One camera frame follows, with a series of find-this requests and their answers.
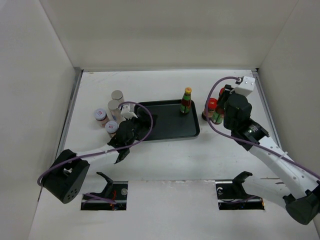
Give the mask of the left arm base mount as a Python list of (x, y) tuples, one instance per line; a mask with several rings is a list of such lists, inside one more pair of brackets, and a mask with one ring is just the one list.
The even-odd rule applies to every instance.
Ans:
[(127, 181), (113, 181), (102, 172), (96, 172), (103, 178), (104, 188), (100, 192), (86, 193), (82, 197), (82, 211), (125, 211), (127, 209)]

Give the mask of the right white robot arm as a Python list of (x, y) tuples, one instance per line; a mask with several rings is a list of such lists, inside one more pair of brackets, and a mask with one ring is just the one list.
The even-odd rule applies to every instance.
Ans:
[(298, 223), (308, 225), (320, 213), (320, 177), (295, 163), (251, 119), (252, 105), (247, 100), (249, 90), (225, 85), (217, 106), (224, 114), (223, 126), (246, 151), (261, 160), (280, 180), (274, 183), (243, 171), (233, 180), (232, 192), (238, 198), (255, 195), (283, 207)]

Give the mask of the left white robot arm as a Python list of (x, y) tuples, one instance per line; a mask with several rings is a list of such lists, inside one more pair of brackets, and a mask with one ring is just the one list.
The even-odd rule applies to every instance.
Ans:
[(103, 147), (85, 154), (78, 154), (70, 149), (63, 150), (50, 168), (39, 176), (37, 184), (47, 189), (63, 204), (83, 194), (91, 201), (100, 200), (116, 205), (116, 201), (109, 198), (114, 182), (104, 173), (97, 173), (106, 182), (98, 183), (95, 192), (86, 192), (82, 190), (82, 186), (89, 170), (120, 163), (130, 153), (131, 147), (138, 145), (150, 135), (158, 116), (144, 106), (140, 108), (143, 112), (137, 117), (121, 122), (115, 135)]

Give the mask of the large jar red lid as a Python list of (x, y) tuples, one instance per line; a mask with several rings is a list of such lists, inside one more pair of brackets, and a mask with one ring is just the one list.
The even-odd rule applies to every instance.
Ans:
[(219, 91), (219, 97), (218, 97), (218, 101), (217, 101), (217, 104), (221, 108), (224, 106), (227, 96), (228, 96), (228, 92), (226, 91), (226, 89), (224, 87), (221, 88)]

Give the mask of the small jar white lid front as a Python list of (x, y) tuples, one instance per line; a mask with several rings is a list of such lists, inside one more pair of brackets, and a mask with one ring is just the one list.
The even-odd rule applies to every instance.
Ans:
[(119, 129), (119, 125), (116, 121), (108, 121), (105, 124), (105, 130), (111, 139), (116, 135), (118, 129)]

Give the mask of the tall jar blue label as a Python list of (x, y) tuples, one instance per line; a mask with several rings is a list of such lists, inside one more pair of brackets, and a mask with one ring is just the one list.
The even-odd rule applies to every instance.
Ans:
[(111, 93), (112, 100), (118, 101), (119, 103), (123, 103), (125, 101), (123, 92), (120, 90), (114, 90)]

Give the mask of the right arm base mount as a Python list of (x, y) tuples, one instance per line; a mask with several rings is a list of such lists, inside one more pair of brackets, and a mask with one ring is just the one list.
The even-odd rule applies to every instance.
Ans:
[(265, 210), (262, 198), (247, 194), (242, 186), (253, 174), (241, 172), (233, 179), (215, 181), (218, 209), (220, 211)]

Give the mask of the small jar red lid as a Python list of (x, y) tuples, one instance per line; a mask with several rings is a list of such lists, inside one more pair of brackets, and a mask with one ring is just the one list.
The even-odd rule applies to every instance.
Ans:
[(208, 104), (205, 104), (204, 105), (204, 110), (201, 114), (201, 117), (204, 121), (207, 120), (207, 117), (209, 119), (212, 118), (213, 114), (214, 114), (214, 111), (217, 107), (217, 103), (218, 103), (218, 100), (216, 98), (210, 98), (209, 101), (208, 101)]

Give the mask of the small jar white lid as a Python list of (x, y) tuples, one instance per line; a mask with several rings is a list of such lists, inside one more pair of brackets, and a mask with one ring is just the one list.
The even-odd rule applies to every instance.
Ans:
[(105, 125), (109, 121), (107, 112), (103, 108), (98, 108), (94, 111), (94, 118), (102, 127), (105, 127)]
[(116, 135), (118, 129), (119, 129), (119, 125), (116, 121), (108, 121), (105, 124), (105, 130), (111, 139)]

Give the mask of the tall jar silver lid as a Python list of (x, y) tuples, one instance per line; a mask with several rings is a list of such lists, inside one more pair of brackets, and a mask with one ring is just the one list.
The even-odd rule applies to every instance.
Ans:
[(110, 100), (107, 104), (107, 107), (111, 113), (112, 119), (120, 124), (124, 119), (121, 115), (121, 110), (119, 109), (119, 102), (117, 100)]

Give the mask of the green sauce bottle yellow cap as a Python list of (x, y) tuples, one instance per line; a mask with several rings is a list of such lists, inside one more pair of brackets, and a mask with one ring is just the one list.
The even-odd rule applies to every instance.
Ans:
[(180, 102), (180, 112), (182, 114), (188, 114), (190, 111), (191, 103), (192, 103), (191, 93), (192, 93), (192, 89), (190, 87), (186, 87)]
[(223, 120), (224, 120), (224, 109), (219, 105), (217, 105), (212, 114), (211, 122), (215, 125), (219, 125), (223, 122)]

